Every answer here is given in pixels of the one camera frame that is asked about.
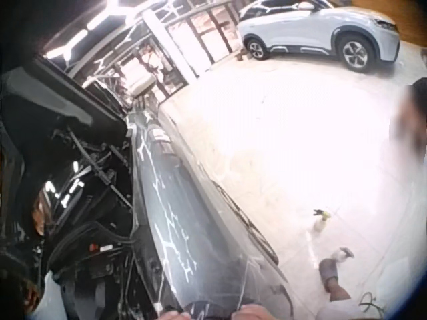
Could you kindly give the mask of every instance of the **person's leg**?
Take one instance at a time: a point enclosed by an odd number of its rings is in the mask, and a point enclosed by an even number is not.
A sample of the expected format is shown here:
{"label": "person's leg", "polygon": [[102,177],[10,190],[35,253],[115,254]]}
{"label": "person's leg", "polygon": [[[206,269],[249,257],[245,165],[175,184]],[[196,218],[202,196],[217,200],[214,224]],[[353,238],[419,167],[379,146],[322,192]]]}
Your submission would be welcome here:
{"label": "person's leg", "polygon": [[320,261],[319,273],[325,290],[331,294],[330,301],[351,299],[348,292],[338,284],[338,270],[335,260],[323,259]]}
{"label": "person's leg", "polygon": [[329,299],[331,302],[351,299],[348,292],[338,284],[338,280],[335,277],[329,278],[325,287],[331,294]]}

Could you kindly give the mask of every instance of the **headlight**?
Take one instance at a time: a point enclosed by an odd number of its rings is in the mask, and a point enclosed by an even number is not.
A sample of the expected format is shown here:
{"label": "headlight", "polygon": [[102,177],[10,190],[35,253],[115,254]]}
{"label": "headlight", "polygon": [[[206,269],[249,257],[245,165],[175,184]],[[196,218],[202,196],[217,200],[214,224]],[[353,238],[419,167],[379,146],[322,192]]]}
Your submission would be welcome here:
{"label": "headlight", "polygon": [[387,29],[390,31],[394,31],[394,32],[399,32],[397,26],[393,23],[386,22],[386,21],[379,20],[379,19],[373,19],[373,22],[375,23],[375,25],[377,27]]}

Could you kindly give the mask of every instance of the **hand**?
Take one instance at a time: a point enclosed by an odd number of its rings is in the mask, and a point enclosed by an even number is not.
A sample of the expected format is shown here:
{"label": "hand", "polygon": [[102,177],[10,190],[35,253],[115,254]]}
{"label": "hand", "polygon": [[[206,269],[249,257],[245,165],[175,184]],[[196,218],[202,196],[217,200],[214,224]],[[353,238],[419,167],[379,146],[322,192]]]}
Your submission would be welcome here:
{"label": "hand", "polygon": [[191,320],[191,315],[188,312],[169,311],[161,315],[157,320]]}
{"label": "hand", "polygon": [[242,305],[240,310],[232,314],[232,320],[276,320],[261,305]]}

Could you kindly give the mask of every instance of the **wall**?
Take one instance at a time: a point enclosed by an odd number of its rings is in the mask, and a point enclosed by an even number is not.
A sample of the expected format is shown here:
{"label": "wall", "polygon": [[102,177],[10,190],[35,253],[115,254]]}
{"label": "wall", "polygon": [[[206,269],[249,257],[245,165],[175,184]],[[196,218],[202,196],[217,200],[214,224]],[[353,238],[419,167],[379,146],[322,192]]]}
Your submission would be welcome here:
{"label": "wall", "polygon": [[427,17],[414,0],[353,0],[353,5],[385,13],[397,23],[402,40],[427,47]]}

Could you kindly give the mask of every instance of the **cable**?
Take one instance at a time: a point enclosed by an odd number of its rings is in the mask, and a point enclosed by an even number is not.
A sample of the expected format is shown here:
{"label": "cable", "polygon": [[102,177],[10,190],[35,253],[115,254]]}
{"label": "cable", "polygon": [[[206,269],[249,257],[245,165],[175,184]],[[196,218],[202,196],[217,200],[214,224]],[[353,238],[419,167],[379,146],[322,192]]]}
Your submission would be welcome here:
{"label": "cable", "polygon": [[[369,295],[369,296],[370,296],[370,301],[369,301],[369,302],[363,302],[363,300],[365,299],[365,297],[366,297],[367,295]],[[365,308],[365,310],[363,310],[363,312],[364,312],[364,313],[365,313],[365,312],[367,312],[367,311],[369,310],[369,308],[371,308],[371,307],[375,307],[375,308],[376,308],[376,310],[378,311],[378,313],[380,314],[380,318],[381,318],[381,319],[384,319],[385,310],[384,310],[383,308],[381,308],[381,307],[377,306],[375,303],[373,303],[373,301],[375,301],[375,298],[374,298],[373,294],[372,294],[371,292],[369,292],[369,291],[368,291],[368,292],[365,292],[365,293],[363,294],[363,296],[362,296],[362,298],[361,298],[360,302],[359,302],[359,306],[361,306],[361,305],[365,305],[365,306],[367,306],[367,307]]]}
{"label": "cable", "polygon": [[56,259],[56,256],[59,255],[59,252],[62,252],[62,249],[69,245],[70,243],[73,243],[74,241],[79,240],[79,236],[82,233],[89,232],[92,229],[98,229],[100,232],[103,232],[107,237],[112,239],[115,242],[123,243],[124,245],[131,245],[135,243],[135,240],[132,240],[128,237],[124,237],[122,235],[118,235],[114,233],[113,231],[109,230],[107,227],[104,227],[102,224],[100,224],[98,221],[90,221],[88,223],[85,223],[84,225],[81,225],[80,227],[72,230],[68,235],[66,235],[54,248],[52,251],[52,254],[50,255],[49,259],[47,260],[47,269],[50,269],[50,266],[52,264],[52,261]]}

